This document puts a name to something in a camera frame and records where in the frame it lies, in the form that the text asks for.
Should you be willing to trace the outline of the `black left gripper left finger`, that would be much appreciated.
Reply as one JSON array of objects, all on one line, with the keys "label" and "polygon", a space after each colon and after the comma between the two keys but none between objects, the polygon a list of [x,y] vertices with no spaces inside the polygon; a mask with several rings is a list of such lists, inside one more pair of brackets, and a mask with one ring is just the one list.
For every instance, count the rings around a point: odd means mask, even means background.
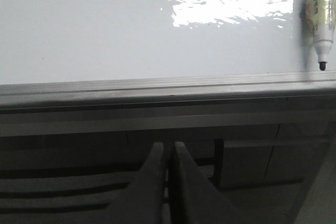
[{"label": "black left gripper left finger", "polygon": [[161,223],[166,159],[155,142],[139,173],[106,209],[104,223]]}]

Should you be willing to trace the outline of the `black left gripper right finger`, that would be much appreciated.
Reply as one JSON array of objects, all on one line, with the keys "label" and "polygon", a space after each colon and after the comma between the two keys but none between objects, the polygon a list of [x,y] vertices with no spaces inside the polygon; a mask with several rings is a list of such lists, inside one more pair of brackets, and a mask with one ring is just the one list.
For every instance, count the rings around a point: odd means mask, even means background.
[{"label": "black left gripper right finger", "polygon": [[170,158],[172,223],[246,223],[247,219],[202,174],[183,142]]}]

